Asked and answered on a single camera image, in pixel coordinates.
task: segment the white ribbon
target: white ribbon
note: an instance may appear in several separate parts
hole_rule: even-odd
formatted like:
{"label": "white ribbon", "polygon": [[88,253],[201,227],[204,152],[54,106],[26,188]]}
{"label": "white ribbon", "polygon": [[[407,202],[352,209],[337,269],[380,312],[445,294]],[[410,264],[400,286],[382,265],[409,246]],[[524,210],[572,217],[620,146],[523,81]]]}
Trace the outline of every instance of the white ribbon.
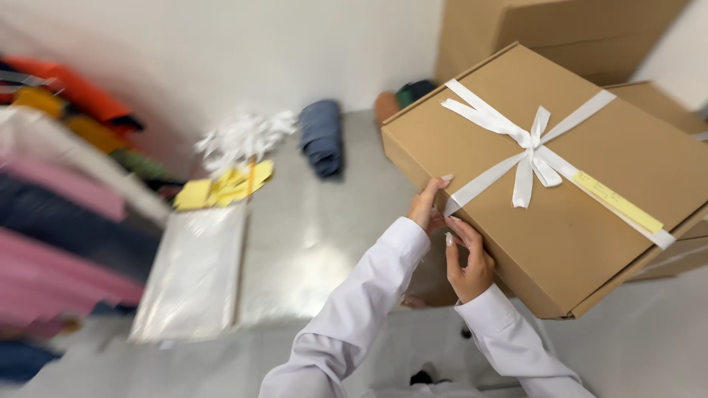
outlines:
{"label": "white ribbon", "polygon": [[477,176],[474,180],[468,182],[457,192],[453,193],[445,206],[445,216],[458,211],[462,206],[466,205],[470,200],[474,199],[491,184],[500,179],[515,165],[518,165],[511,200],[514,207],[528,208],[531,201],[533,174],[536,174],[536,177],[538,177],[541,184],[546,188],[560,185],[563,182],[561,179],[562,175],[662,249],[666,249],[675,241],[675,238],[663,229],[656,234],[650,233],[619,211],[596,198],[582,186],[575,183],[573,176],[578,173],[578,169],[544,145],[597,113],[614,100],[616,95],[606,90],[600,91],[553,127],[546,135],[541,137],[551,117],[551,113],[542,106],[538,107],[536,118],[531,126],[531,132],[528,132],[512,123],[509,119],[504,117],[504,115],[472,93],[467,87],[461,85],[457,80],[450,80],[445,83],[445,85],[471,105],[472,108],[450,98],[443,101],[442,106],[489,131],[509,135],[524,149],[524,152],[497,163],[489,170]]}

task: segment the clear plastic bag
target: clear plastic bag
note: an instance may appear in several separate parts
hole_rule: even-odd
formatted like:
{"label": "clear plastic bag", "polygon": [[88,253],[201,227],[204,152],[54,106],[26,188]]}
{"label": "clear plastic bag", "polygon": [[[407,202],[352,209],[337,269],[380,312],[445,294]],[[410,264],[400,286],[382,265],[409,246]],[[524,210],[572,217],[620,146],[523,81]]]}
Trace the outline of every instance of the clear plastic bag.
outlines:
{"label": "clear plastic bag", "polygon": [[203,341],[234,324],[246,203],[173,213],[130,340]]}

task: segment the white wall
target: white wall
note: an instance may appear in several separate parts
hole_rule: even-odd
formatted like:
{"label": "white wall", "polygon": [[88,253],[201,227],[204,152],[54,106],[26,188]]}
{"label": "white wall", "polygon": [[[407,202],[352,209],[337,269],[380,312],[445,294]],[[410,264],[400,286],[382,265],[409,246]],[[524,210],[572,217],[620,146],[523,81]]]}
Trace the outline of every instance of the white wall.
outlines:
{"label": "white wall", "polygon": [[300,110],[433,75],[441,0],[3,0],[0,51],[70,64],[147,120],[174,169],[237,106]]}
{"label": "white wall", "polygon": [[654,80],[691,110],[708,103],[708,0],[693,0],[633,76]]}

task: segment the rolled orange fabric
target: rolled orange fabric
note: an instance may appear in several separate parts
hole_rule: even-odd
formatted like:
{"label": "rolled orange fabric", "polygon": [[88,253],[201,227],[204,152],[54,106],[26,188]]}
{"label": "rolled orange fabric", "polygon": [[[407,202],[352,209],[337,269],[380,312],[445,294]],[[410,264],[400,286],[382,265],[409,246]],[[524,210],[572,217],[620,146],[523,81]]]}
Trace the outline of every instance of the rolled orange fabric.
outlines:
{"label": "rolled orange fabric", "polygon": [[390,91],[379,94],[374,102],[374,114],[376,115],[376,122],[379,127],[384,125],[384,120],[395,115],[401,106],[398,104],[396,99],[396,94]]}

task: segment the white paper shred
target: white paper shred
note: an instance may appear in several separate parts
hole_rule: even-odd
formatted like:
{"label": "white paper shred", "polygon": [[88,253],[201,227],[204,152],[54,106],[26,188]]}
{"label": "white paper shred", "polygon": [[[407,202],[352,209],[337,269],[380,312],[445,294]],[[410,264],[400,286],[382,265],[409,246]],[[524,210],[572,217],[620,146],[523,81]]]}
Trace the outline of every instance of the white paper shred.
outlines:
{"label": "white paper shred", "polygon": [[286,135],[297,130],[297,116],[286,110],[271,116],[237,113],[223,126],[208,132],[195,144],[203,152],[202,164],[210,173],[225,167],[245,165],[252,156],[257,161]]}

